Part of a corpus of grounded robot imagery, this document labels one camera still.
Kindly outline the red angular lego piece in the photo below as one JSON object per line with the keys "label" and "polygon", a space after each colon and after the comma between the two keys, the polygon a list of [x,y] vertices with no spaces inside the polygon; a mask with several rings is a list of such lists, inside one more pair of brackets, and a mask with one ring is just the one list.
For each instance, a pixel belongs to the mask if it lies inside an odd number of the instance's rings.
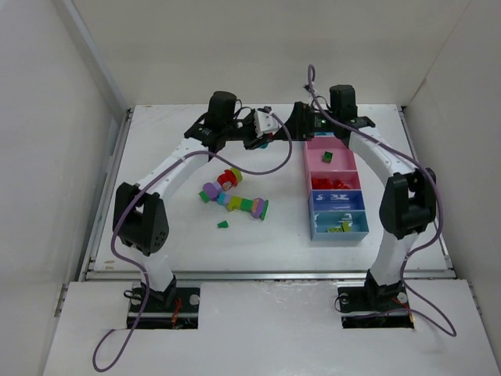
{"label": "red angular lego piece", "polygon": [[314,190],[332,190],[333,184],[330,179],[312,178],[312,189]]}

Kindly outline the red lego cluster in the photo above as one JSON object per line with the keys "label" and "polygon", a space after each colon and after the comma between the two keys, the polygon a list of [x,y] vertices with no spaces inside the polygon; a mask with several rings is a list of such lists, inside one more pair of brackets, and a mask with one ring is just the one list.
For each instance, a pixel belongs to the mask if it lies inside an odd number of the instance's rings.
{"label": "red lego cluster", "polygon": [[351,187],[339,179],[332,180],[332,188],[334,190],[350,190]]}

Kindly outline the blue and pink sorting tray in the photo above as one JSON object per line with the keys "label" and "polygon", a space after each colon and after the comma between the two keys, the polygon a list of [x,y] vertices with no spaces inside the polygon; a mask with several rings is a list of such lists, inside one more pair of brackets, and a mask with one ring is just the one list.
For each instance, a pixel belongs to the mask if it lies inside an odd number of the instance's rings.
{"label": "blue and pink sorting tray", "polygon": [[369,234],[355,154],[333,133],[303,146],[313,241],[359,242]]}

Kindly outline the red and lime lego stack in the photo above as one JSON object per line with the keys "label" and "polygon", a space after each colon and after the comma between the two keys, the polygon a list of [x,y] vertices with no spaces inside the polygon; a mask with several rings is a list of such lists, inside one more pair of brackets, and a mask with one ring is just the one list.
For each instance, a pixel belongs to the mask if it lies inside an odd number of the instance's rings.
{"label": "red and lime lego stack", "polygon": [[237,168],[226,169],[218,178],[217,183],[224,191],[230,190],[243,180],[242,173]]}

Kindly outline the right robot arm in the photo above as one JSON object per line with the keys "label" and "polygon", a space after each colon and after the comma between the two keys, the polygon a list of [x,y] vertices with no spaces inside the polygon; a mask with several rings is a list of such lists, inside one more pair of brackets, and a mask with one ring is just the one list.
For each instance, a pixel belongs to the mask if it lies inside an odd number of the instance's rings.
{"label": "right robot arm", "polygon": [[350,85],[330,88],[330,108],[303,102],[293,110],[276,139],[309,141],[331,132],[371,168],[384,186],[379,219],[384,229],[375,262],[359,293],[371,309],[389,305],[404,292],[403,273],[418,236],[435,220],[435,175],[408,155],[388,146],[375,123],[358,113]]}

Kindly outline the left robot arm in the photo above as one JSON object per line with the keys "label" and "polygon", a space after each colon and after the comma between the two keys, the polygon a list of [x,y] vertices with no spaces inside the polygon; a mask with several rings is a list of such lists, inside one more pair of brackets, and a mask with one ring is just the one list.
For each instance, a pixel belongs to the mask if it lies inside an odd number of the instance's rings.
{"label": "left robot arm", "polygon": [[142,274],[142,297],[170,305],[176,279],[161,249],[169,234],[166,205],[199,168],[218,156],[227,142],[240,141],[253,150],[272,141],[283,126],[268,107],[252,109],[239,119],[237,98],[216,91],[207,110],[184,133],[180,144],[149,175],[116,190],[110,245],[121,242],[138,255],[129,263]]}

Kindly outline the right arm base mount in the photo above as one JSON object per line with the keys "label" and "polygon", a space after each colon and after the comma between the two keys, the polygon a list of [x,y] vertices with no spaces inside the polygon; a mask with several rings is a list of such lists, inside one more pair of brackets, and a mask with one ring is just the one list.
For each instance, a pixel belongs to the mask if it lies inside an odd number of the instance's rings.
{"label": "right arm base mount", "polygon": [[377,297],[363,286],[337,288],[336,308],[344,329],[413,329],[405,288]]}

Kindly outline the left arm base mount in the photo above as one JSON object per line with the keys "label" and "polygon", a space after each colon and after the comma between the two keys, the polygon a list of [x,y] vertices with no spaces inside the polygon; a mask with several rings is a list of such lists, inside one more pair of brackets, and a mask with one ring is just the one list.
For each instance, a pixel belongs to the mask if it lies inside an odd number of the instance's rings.
{"label": "left arm base mount", "polygon": [[[135,284],[131,290],[126,290],[123,296],[129,300],[126,319],[127,329],[132,329],[142,304],[142,288]],[[169,305],[150,297],[136,328],[144,330],[197,329],[199,308],[199,287],[177,287],[174,298]]]}

